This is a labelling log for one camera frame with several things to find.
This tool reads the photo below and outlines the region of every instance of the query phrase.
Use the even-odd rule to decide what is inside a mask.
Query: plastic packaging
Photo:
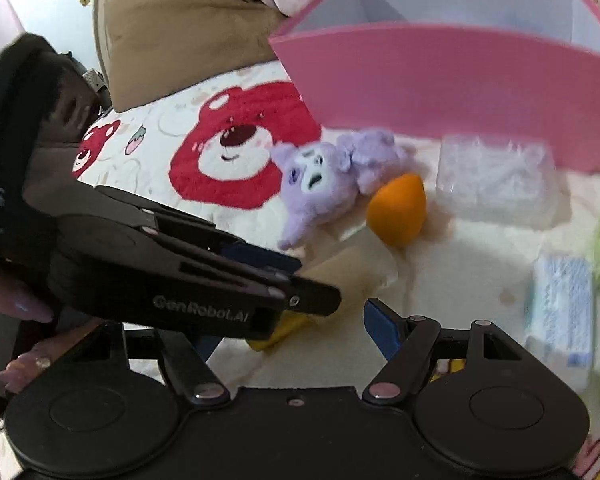
[[[558,197],[554,160],[543,143],[443,138],[436,201],[449,213],[544,229],[554,222]]]
[[[593,278],[583,258],[542,254],[534,263],[524,347],[581,393],[593,366]]]

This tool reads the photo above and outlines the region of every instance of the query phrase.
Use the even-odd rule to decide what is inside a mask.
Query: red bear print
[[[256,209],[280,192],[269,150],[320,140],[321,128],[289,82],[227,88],[202,108],[173,159],[171,185],[186,200]]]
[[[111,124],[95,126],[84,135],[78,148],[78,155],[75,157],[73,171],[75,178],[81,176],[96,161],[105,142],[113,137],[119,127],[120,119],[116,119]]]

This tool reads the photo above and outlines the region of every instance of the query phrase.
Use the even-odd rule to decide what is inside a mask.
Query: pink storage box
[[[600,170],[591,0],[314,0],[269,41],[324,126],[537,137]]]

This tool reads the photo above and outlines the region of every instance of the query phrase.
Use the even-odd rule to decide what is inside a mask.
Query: clear plastic bag
[[[544,229],[554,223],[558,197],[547,145],[477,136],[443,138],[436,201],[447,212]]]

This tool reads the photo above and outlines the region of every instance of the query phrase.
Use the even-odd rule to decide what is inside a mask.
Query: finger
[[[25,386],[91,333],[100,323],[102,323],[101,319],[93,318],[82,326],[36,343],[29,352],[20,355],[15,361],[11,361],[6,370],[0,372],[0,380],[5,383],[6,389],[10,392],[20,393]]]
[[[0,312],[23,320],[48,323],[54,317],[51,308],[39,300],[25,283],[0,268]]]

